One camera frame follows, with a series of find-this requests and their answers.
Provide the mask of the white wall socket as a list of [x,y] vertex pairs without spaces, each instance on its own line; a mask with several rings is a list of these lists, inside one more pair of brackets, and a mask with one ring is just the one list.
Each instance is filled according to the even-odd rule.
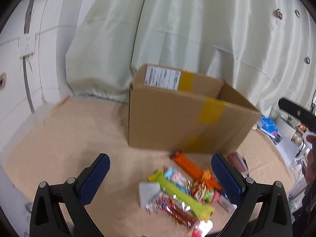
[[35,52],[35,34],[24,34],[19,38],[19,58],[33,55]]

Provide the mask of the orange snack bar packet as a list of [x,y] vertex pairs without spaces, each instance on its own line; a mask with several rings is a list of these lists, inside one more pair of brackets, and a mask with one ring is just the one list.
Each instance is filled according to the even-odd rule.
[[176,151],[170,155],[178,166],[180,166],[194,181],[204,183],[208,189],[216,189],[222,191],[222,186],[217,181],[216,176],[212,173],[211,168],[202,170],[192,161],[190,161],[181,151]]

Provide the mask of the blue plastic bag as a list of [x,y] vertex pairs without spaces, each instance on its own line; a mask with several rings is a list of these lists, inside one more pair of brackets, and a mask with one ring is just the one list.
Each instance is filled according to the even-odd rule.
[[282,137],[279,134],[276,123],[272,119],[260,115],[259,120],[257,121],[257,126],[263,133],[265,133],[265,135],[269,136],[275,144],[281,142]]

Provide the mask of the orange beaded toy keychain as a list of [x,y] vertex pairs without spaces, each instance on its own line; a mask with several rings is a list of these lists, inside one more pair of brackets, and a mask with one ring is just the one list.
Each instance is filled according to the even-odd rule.
[[202,203],[216,203],[222,192],[222,186],[219,184],[213,171],[209,168],[204,170],[202,176],[193,184],[191,195]]

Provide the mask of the red sausage snack packet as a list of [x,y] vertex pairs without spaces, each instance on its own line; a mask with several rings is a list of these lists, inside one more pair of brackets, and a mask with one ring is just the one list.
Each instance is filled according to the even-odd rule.
[[188,230],[187,236],[206,236],[213,228],[211,220],[203,221],[197,219],[188,211],[185,211],[175,203],[175,200],[165,195],[152,198],[145,206],[148,213],[164,212],[178,225],[185,226]]

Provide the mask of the blue plush keychain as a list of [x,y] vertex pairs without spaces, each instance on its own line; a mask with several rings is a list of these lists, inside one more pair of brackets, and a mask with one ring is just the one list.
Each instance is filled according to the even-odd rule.
[[164,177],[171,181],[173,184],[177,186],[178,189],[180,189],[182,192],[184,192],[187,195],[191,194],[191,183],[188,179],[186,179],[178,170],[175,170],[172,167],[169,167],[164,172]]

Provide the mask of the pink wafer packet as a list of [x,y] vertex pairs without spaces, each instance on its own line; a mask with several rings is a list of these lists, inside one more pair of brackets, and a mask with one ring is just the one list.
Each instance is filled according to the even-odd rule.
[[238,152],[230,153],[227,156],[227,161],[232,167],[235,167],[244,177],[249,175],[246,160]]

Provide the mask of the green snack bar packet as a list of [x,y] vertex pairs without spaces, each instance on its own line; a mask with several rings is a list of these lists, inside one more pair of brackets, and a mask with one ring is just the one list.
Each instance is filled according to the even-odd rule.
[[209,221],[214,208],[210,205],[204,205],[198,200],[194,199],[192,196],[181,191],[174,183],[167,180],[162,170],[157,170],[147,177],[149,182],[158,182],[160,187],[162,187],[165,192],[170,196],[176,196],[180,201],[184,202],[186,205],[190,206],[191,211],[194,215],[203,221]]

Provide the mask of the pale green curtain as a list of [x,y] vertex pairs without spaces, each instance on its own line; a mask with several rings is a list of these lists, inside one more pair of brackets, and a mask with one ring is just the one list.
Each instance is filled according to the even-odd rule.
[[300,0],[96,0],[66,54],[76,93],[127,99],[145,64],[226,81],[264,115],[315,92],[315,22]]

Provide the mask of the white charger plug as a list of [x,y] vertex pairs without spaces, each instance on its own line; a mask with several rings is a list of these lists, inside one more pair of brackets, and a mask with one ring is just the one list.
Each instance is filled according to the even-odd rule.
[[141,182],[138,186],[139,203],[141,208],[146,208],[149,201],[160,192],[158,182]]

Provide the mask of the brown cardboard box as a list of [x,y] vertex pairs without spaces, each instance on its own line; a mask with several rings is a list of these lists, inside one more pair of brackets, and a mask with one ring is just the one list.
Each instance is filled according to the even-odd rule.
[[141,149],[229,153],[259,116],[224,80],[145,64],[130,84],[128,143]]

